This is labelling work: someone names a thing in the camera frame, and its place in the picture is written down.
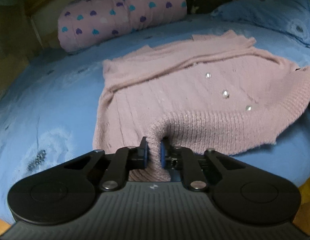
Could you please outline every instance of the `bed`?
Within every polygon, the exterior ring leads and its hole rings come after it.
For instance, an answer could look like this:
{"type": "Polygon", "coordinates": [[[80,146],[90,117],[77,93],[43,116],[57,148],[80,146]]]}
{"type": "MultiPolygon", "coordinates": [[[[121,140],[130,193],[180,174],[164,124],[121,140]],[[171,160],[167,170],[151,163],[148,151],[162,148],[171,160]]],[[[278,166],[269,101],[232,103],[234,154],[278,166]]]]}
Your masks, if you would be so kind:
{"type": "MultiPolygon", "coordinates": [[[[310,48],[292,37],[210,15],[118,37],[75,55],[48,49],[35,58],[0,101],[0,219],[13,223],[9,188],[18,180],[91,151],[102,64],[143,45],[188,39],[192,34],[221,35],[229,29],[255,37],[256,47],[310,65],[310,48]]],[[[310,109],[280,135],[277,144],[234,158],[289,179],[298,187],[310,177],[310,109]]]]}

